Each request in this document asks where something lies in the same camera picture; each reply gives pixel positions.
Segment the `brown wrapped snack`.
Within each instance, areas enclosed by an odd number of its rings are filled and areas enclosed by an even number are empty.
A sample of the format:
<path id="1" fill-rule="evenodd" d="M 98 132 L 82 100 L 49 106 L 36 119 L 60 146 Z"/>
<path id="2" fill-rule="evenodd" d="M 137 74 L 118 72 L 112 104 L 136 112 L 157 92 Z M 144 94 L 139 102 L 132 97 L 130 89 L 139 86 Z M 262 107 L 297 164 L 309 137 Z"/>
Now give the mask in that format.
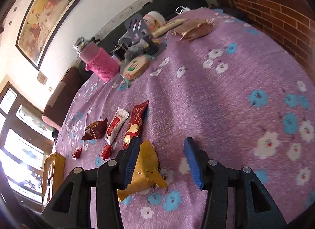
<path id="1" fill-rule="evenodd" d="M 175 27 L 172 34 L 191 42 L 210 34 L 213 28 L 214 24 L 209 19 L 192 19 Z"/>

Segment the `dark red crinkled snack bag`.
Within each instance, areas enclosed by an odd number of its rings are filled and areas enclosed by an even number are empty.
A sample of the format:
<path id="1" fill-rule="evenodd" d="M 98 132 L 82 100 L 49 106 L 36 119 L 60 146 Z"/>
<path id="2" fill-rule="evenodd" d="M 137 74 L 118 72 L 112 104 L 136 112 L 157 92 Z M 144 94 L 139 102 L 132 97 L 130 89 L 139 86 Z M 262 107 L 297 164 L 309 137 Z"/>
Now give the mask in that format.
<path id="1" fill-rule="evenodd" d="M 107 123 L 107 118 L 105 118 L 105 120 L 92 122 L 86 127 L 82 140 L 97 140 L 103 137 L 107 129 Z"/>

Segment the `pink sleeved glass bottle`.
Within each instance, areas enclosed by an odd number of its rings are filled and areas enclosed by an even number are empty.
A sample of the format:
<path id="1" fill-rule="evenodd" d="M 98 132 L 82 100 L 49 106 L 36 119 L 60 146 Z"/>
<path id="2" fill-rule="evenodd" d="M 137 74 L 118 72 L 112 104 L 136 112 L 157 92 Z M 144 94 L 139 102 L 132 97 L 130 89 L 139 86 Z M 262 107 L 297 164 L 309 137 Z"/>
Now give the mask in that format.
<path id="1" fill-rule="evenodd" d="M 73 48 L 85 63 L 85 70 L 94 72 L 104 82 L 110 81 L 120 71 L 119 63 L 93 41 L 81 36 Z"/>

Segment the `red gold long snack bar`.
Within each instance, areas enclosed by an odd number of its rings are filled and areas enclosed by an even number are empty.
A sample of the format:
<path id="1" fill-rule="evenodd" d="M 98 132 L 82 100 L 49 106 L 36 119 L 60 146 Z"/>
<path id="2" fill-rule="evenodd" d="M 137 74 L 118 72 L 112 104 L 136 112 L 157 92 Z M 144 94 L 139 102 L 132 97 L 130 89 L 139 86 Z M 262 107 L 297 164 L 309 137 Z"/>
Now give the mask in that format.
<path id="1" fill-rule="evenodd" d="M 145 101 L 142 104 L 138 104 L 133 107 L 131 113 L 131 119 L 128 123 L 127 132 L 123 139 L 123 148 L 126 149 L 133 137 L 140 137 L 143 130 L 144 116 L 148 107 L 149 101 Z"/>

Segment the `large yellow snack pack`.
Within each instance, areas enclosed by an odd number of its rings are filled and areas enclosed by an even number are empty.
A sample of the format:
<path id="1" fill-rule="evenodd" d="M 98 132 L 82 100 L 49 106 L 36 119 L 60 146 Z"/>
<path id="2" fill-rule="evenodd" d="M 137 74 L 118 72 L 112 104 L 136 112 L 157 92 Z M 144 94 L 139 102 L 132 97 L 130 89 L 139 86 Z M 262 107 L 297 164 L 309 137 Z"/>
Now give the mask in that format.
<path id="1" fill-rule="evenodd" d="M 158 165 L 159 160 L 154 146 L 147 139 L 140 144 L 140 151 L 131 183 L 125 190 L 117 190 L 119 202 L 122 202 L 129 195 L 146 190 L 153 185 L 159 188 L 166 188 L 168 184 L 160 174 Z"/>

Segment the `window door frame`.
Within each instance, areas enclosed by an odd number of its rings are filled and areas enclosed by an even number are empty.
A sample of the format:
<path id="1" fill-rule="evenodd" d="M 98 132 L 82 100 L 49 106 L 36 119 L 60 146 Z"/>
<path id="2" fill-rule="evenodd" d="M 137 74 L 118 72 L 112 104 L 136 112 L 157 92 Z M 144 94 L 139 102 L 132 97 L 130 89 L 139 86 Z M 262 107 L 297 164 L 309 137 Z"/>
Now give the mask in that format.
<path id="1" fill-rule="evenodd" d="M 1 163 L 12 190 L 34 204 L 42 204 L 52 131 L 42 121 L 42 112 L 7 82 L 1 90 Z"/>

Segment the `small dark red candy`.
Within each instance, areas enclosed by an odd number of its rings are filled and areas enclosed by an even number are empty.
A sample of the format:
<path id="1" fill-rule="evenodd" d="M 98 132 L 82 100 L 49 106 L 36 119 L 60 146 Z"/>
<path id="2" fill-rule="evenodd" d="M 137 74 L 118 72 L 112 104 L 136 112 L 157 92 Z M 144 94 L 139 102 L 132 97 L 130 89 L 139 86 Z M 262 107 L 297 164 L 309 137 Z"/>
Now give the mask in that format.
<path id="1" fill-rule="evenodd" d="M 81 148 L 75 149 L 75 151 L 71 154 L 71 158 L 73 160 L 78 160 L 80 158 L 80 156 L 81 156 L 81 152 L 82 152 Z"/>

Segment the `beige long snack pack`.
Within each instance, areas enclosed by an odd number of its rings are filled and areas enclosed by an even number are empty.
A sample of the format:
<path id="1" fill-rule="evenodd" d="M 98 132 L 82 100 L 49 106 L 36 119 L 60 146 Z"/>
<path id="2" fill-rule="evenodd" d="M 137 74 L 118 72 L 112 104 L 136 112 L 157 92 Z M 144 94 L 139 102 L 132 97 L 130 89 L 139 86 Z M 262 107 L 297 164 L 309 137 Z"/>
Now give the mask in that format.
<path id="1" fill-rule="evenodd" d="M 173 21 L 170 21 L 166 23 L 165 25 L 159 27 L 154 32 L 151 33 L 151 36 L 153 38 L 159 38 L 165 33 L 167 33 L 169 30 L 174 29 L 175 27 L 181 25 L 183 22 L 187 21 L 188 19 L 176 19 Z"/>

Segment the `round cracker pack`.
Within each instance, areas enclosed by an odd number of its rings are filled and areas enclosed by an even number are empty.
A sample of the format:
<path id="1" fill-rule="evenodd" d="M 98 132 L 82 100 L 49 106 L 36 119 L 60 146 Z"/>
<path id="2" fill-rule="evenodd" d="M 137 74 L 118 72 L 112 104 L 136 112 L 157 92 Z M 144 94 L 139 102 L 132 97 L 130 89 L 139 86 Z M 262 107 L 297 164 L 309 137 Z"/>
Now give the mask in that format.
<path id="1" fill-rule="evenodd" d="M 135 80 L 148 69 L 151 58 L 150 55 L 141 55 L 131 61 L 123 60 L 120 66 L 120 74 L 125 80 Z"/>

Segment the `purple floral tablecloth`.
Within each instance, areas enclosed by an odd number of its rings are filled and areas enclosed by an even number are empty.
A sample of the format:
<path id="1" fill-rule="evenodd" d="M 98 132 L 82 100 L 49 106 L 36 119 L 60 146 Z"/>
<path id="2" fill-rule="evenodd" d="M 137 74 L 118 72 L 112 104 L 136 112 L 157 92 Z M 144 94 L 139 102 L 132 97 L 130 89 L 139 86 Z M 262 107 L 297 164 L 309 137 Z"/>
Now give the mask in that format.
<path id="1" fill-rule="evenodd" d="M 191 42 L 168 33 L 165 51 L 126 90 L 119 75 L 93 75 L 79 89 L 56 142 L 65 173 L 103 164 L 106 142 L 83 141 L 86 126 L 148 100 L 142 139 L 154 146 L 168 187 L 123 201 L 125 228 L 199 228 L 207 193 L 191 177 L 187 137 L 228 168 L 252 168 L 290 222 L 314 203 L 314 83 L 253 26 L 207 8 L 182 17 L 212 20 L 214 29 Z"/>

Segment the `white plastic jar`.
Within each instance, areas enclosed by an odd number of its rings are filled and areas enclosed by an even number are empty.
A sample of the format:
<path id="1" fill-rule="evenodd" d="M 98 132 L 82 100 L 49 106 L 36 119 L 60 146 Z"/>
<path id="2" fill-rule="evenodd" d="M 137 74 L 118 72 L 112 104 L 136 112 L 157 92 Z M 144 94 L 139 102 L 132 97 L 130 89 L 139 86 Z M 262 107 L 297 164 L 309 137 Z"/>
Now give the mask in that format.
<path id="1" fill-rule="evenodd" d="M 166 24 L 164 16 L 157 11 L 150 11 L 143 16 L 143 19 L 151 32 L 154 32 L 156 29 Z"/>

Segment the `white red snack sachet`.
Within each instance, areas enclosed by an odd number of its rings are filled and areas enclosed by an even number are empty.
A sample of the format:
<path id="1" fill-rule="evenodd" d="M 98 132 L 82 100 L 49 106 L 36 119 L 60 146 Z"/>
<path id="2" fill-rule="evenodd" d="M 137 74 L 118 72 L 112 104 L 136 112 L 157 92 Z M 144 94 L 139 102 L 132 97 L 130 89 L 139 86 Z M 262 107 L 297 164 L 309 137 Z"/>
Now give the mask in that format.
<path id="1" fill-rule="evenodd" d="M 104 139 L 109 145 L 114 142 L 128 117 L 129 112 L 119 107 L 105 132 Z"/>

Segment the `black phone stand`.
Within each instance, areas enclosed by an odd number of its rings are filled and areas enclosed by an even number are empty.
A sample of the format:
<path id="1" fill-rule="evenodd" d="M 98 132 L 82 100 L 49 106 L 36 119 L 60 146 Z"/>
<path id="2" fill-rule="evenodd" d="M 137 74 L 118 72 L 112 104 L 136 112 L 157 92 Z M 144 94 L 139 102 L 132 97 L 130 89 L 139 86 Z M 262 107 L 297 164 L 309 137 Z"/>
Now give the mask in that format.
<path id="1" fill-rule="evenodd" d="M 124 22 L 128 36 L 133 44 L 140 42 L 151 35 L 147 24 L 141 14 L 134 14 Z"/>

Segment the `framed painting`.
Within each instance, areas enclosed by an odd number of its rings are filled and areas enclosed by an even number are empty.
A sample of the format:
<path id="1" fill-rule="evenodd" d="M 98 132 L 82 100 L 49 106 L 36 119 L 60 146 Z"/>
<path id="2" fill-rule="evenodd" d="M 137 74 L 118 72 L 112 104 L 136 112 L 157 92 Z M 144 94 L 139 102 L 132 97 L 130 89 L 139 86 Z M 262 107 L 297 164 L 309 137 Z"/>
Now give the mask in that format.
<path id="1" fill-rule="evenodd" d="M 22 20 L 16 47 L 39 70 L 59 27 L 80 0 L 32 0 Z"/>

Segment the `black sofa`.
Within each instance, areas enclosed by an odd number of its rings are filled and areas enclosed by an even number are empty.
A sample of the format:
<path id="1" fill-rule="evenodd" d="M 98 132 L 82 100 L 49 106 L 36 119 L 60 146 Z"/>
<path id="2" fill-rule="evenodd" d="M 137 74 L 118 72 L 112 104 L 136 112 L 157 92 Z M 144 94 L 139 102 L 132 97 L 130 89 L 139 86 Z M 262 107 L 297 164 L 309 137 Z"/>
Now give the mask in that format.
<path id="1" fill-rule="evenodd" d="M 149 12 L 156 11 L 162 15 L 165 21 L 169 21 L 177 16 L 176 9 L 179 7 L 188 7 L 198 9 L 208 7 L 206 0 L 152 0 L 143 5 L 141 9 L 132 13 L 145 16 Z M 127 59 L 128 61 L 147 52 L 146 42 L 140 41 L 136 45 L 132 43 L 124 22 L 112 29 L 104 37 L 93 37 L 86 40 L 83 37 L 78 38 L 73 48 L 78 53 L 83 63 L 92 61 L 98 54 L 99 49 L 104 49 L 109 55 L 114 54 L 118 61 Z"/>

